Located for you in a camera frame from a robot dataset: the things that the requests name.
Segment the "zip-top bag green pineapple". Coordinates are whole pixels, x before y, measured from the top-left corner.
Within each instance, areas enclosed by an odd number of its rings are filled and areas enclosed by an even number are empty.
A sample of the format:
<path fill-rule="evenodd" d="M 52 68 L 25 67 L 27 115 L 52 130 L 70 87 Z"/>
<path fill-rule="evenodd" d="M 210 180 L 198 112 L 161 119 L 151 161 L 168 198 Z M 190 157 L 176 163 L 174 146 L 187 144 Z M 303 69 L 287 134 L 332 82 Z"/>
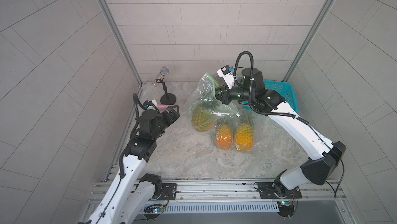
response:
<path fill-rule="evenodd" d="M 205 73 L 198 82 L 197 88 L 188 98 L 184 111 L 190 117 L 191 125 L 197 132 L 207 132 L 217 121 L 240 116 L 236 105 L 224 105 L 217 99 L 219 83 Z"/>

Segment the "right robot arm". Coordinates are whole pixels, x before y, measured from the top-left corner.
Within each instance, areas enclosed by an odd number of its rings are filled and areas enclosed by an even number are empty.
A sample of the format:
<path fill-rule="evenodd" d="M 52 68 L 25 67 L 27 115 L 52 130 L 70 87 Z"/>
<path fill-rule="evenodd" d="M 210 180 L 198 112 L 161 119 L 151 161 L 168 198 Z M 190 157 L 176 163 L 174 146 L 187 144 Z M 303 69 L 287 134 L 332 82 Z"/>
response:
<path fill-rule="evenodd" d="M 342 162 L 345 145 L 332 142 L 301 118 L 286 99 L 276 90 L 266 89 L 262 73 L 256 68 L 243 70 L 238 81 L 233 68 L 224 66 L 217 74 L 226 85 L 216 90 L 216 98 L 228 105 L 236 100 L 250 107 L 257 114 L 270 117 L 284 128 L 308 154 L 302 165 L 281 172 L 269 189 L 279 198 L 286 198 L 296 187 L 313 183 L 323 185 Z"/>

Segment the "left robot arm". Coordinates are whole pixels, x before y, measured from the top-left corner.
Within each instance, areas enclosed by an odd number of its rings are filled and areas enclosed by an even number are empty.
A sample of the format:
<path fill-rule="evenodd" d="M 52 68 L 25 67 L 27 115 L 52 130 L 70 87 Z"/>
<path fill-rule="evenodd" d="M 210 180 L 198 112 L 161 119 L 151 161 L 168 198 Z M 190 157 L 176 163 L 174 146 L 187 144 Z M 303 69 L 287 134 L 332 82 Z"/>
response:
<path fill-rule="evenodd" d="M 146 109 L 136 119 L 130 140 L 119 157 L 119 171 L 88 224 L 131 224 L 145 203 L 161 195 L 161 177 L 139 175 L 157 147 L 157 139 L 180 117 L 179 106 L 160 112 Z"/>

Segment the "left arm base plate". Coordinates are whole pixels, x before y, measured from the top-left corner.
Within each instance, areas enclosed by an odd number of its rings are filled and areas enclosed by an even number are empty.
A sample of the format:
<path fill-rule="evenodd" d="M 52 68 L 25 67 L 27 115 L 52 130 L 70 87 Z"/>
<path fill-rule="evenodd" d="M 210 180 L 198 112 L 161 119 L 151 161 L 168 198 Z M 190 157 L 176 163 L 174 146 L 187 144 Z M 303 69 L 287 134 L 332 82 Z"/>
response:
<path fill-rule="evenodd" d="M 157 198 L 152 198 L 151 201 L 175 200 L 176 193 L 177 193 L 177 184 L 176 183 L 165 183 L 165 184 L 162 184 L 162 189 L 160 191 L 160 195 Z"/>

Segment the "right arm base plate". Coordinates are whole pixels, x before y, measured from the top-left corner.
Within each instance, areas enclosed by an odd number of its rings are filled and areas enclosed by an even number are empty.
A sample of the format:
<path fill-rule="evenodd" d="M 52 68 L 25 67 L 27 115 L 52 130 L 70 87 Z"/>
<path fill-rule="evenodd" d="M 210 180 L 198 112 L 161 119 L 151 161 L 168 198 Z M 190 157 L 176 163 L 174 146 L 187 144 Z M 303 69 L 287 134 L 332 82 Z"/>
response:
<path fill-rule="evenodd" d="M 302 194 L 299 187 L 292 190 L 286 189 L 281 185 L 281 189 L 275 189 L 273 182 L 255 182 L 254 189 L 259 192 L 261 199 L 301 199 Z"/>

